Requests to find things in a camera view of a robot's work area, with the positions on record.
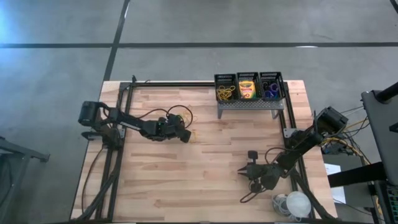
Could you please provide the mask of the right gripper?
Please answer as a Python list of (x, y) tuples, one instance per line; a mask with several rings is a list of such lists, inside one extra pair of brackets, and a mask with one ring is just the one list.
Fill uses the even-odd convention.
[(274, 189), (282, 175), (277, 166), (270, 164), (244, 166), (238, 169), (238, 172), (245, 178), (261, 184), (265, 189)]

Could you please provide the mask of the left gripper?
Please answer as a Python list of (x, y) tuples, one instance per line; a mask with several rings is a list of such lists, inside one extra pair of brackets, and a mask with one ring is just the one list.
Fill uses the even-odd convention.
[(190, 137), (191, 131), (185, 129), (185, 123), (181, 116), (170, 114), (158, 119), (155, 140), (178, 138), (182, 142), (188, 143)]

